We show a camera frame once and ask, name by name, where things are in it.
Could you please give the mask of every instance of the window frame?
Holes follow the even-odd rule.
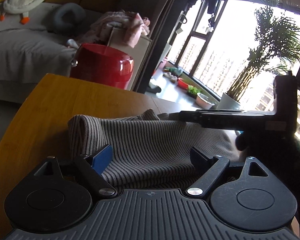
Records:
[[[218,1],[216,11],[219,10],[221,1],[222,0]],[[207,6],[208,6],[208,0],[203,0],[203,2],[200,5],[200,9],[199,9],[199,12],[197,14],[197,17],[196,17],[196,20],[194,22],[194,25],[193,25],[193,27],[192,27],[192,29],[191,29],[191,31],[190,31],[190,33],[189,33],[189,35],[188,35],[188,37],[187,37],[184,45],[183,45],[183,47],[182,47],[182,49],[181,49],[181,51],[180,51],[180,53],[178,55],[178,58],[177,58],[176,62],[174,62],[174,65],[178,66],[178,64],[180,63],[180,61],[181,61],[181,59],[183,57],[183,54],[184,54],[184,52],[186,50],[186,47],[189,44],[189,41],[190,41],[191,37],[197,37],[197,38],[205,40],[205,44],[203,45],[202,49],[200,50],[199,55],[196,58],[196,61],[194,62],[194,65],[192,66],[190,72],[184,71],[184,73],[188,77],[190,77],[193,81],[195,81],[200,86],[202,86],[205,90],[207,90],[218,101],[220,100],[220,96],[218,96],[212,89],[208,88],[205,84],[203,84],[201,81],[199,81],[197,78],[195,78],[194,77],[194,73],[197,70],[197,68],[199,66],[199,63],[200,63],[201,59],[203,58],[204,53],[207,50],[207,47],[208,47],[208,45],[210,43],[210,40],[211,40],[211,38],[213,36],[213,33],[214,33],[215,29],[217,28],[218,23],[219,23],[219,21],[220,21],[220,19],[222,17],[222,14],[223,14],[223,12],[224,12],[224,10],[226,8],[228,0],[223,0],[223,1],[224,1],[224,3],[222,5],[222,7],[221,7],[221,10],[220,10],[219,14],[217,15],[217,18],[215,19],[215,25],[214,25],[213,32],[210,32],[210,33],[207,33],[207,34],[202,34],[202,33],[196,32],[195,30],[197,29],[197,27],[198,27],[198,25],[200,23],[200,20],[201,20],[201,18],[203,16],[203,14],[204,14]],[[298,73],[296,75],[296,78],[297,78],[297,82],[298,82],[298,89],[300,90],[300,67],[299,67]]]

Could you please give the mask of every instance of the pile of clothes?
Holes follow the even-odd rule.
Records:
[[[138,40],[143,35],[148,35],[150,21],[147,17],[141,18],[138,13],[125,12],[107,12],[100,19],[90,26],[90,30],[83,36],[75,40],[68,40],[67,46],[79,48],[81,43],[106,44],[110,38],[112,28],[119,27],[126,29],[123,43],[134,48]]]

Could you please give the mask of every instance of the black and white stripes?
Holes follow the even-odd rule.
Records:
[[[209,155],[238,159],[222,130],[175,120],[177,114],[156,115],[152,109],[120,119],[76,115],[68,123],[72,157],[91,155],[105,144],[113,161],[102,177],[117,189],[184,188],[198,179],[189,158],[195,146]]]

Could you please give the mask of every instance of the green leafy plant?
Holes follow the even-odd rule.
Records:
[[[201,93],[201,90],[194,87],[194,86],[188,86],[188,93],[193,94],[193,95],[197,95],[197,93]]]
[[[300,8],[288,0],[257,0],[263,4],[256,9],[257,19],[255,40],[259,45],[250,49],[247,66],[236,78],[227,92],[235,101],[239,101],[251,80],[262,71],[275,75],[285,74],[296,62],[300,62],[300,28],[294,19],[287,17],[287,10],[300,13]],[[283,9],[282,14],[274,16],[274,8]],[[273,58],[278,58],[280,64],[269,65]]]

